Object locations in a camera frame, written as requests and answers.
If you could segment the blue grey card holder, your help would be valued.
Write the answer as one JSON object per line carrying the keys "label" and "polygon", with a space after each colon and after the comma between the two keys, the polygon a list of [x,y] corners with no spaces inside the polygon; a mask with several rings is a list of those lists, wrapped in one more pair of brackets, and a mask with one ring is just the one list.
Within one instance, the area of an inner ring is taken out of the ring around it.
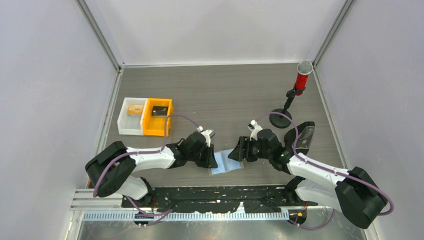
{"label": "blue grey card holder", "polygon": [[244,168],[243,162],[239,162],[233,159],[228,158],[229,154],[232,152],[231,149],[218,151],[214,153],[215,161],[217,163],[217,168],[210,168],[209,174],[211,176],[224,174],[232,171],[241,170]]}

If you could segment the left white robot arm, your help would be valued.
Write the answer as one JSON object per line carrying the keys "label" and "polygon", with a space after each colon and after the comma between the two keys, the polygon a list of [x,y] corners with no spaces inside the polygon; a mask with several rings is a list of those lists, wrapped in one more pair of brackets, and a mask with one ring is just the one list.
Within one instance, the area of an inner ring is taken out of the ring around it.
{"label": "left white robot arm", "polygon": [[96,196],[108,197],[118,193],[135,200],[141,207],[153,202],[150,185],[143,177],[132,173],[148,169],[174,169],[194,162],[198,167],[217,168],[210,129],[193,132],[177,143],[168,143],[164,148],[132,148],[115,141],[92,158],[85,171],[91,180]]}

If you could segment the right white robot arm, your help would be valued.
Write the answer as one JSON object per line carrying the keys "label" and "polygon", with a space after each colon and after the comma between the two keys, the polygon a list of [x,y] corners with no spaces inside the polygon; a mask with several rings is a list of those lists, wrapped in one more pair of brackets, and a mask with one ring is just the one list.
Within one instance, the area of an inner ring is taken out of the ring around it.
{"label": "right white robot arm", "polygon": [[367,229],[388,204],[369,174],[360,167],[351,170],[323,164],[305,153],[313,133],[303,138],[296,135],[297,128],[289,130],[280,142],[270,129],[257,132],[257,136],[241,136],[228,155],[235,161],[255,162],[266,159],[280,172],[293,175],[285,188],[285,198],[291,205],[314,202],[330,207],[344,215],[353,225]]}

